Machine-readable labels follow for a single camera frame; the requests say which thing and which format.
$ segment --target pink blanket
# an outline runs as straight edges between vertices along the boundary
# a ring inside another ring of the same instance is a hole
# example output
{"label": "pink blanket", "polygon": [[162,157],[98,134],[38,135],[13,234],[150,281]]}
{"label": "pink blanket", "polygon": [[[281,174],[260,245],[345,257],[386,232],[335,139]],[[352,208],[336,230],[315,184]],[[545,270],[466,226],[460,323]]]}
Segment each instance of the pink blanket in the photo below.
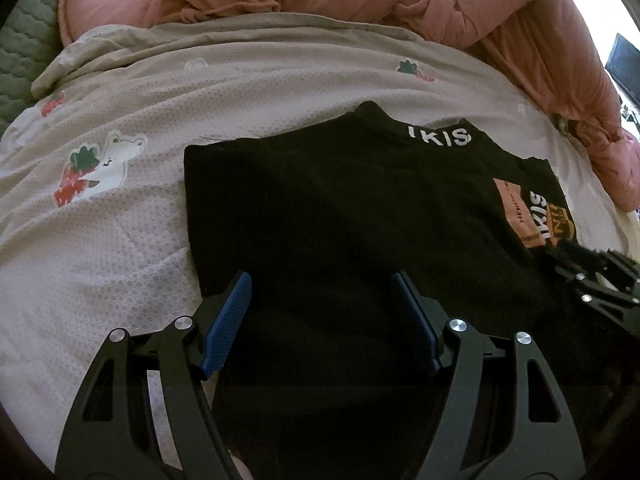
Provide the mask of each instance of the pink blanket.
{"label": "pink blanket", "polygon": [[624,211],[640,206],[640,144],[572,0],[60,0],[63,43],[106,23],[152,27],[248,12],[305,12],[408,28],[495,66],[549,114],[570,120]]}

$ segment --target blue gripper pad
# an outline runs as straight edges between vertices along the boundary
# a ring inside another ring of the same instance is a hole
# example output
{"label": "blue gripper pad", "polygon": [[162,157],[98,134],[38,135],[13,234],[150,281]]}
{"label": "blue gripper pad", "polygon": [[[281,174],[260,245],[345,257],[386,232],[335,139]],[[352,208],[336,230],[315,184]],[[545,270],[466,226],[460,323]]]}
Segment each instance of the blue gripper pad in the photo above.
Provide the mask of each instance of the blue gripper pad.
{"label": "blue gripper pad", "polygon": [[244,314],[251,303],[251,293],[251,276],[243,272],[205,336],[200,370],[207,379],[224,366]]}
{"label": "blue gripper pad", "polygon": [[391,277],[391,299],[418,368],[435,375],[442,368],[438,360],[438,338],[400,272]]}

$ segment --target bed sheet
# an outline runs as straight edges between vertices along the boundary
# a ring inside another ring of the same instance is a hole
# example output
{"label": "bed sheet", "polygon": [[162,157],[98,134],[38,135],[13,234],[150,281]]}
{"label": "bed sheet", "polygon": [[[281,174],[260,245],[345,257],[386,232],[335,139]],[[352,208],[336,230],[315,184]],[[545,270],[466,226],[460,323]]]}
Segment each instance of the bed sheet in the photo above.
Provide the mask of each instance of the bed sheet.
{"label": "bed sheet", "polygon": [[58,0],[19,0],[0,28],[0,137],[33,105],[31,83],[62,50]]}
{"label": "bed sheet", "polygon": [[[581,243],[639,246],[638,219],[615,209],[579,143],[499,72],[404,29],[286,13],[105,26],[60,53],[33,92],[40,101],[0,141],[0,402],[49,466],[109,330],[160,330],[199,304],[188,144],[276,135],[366,100],[432,128],[466,118],[509,152],[549,160]],[[160,399],[154,387],[175,465]]]}

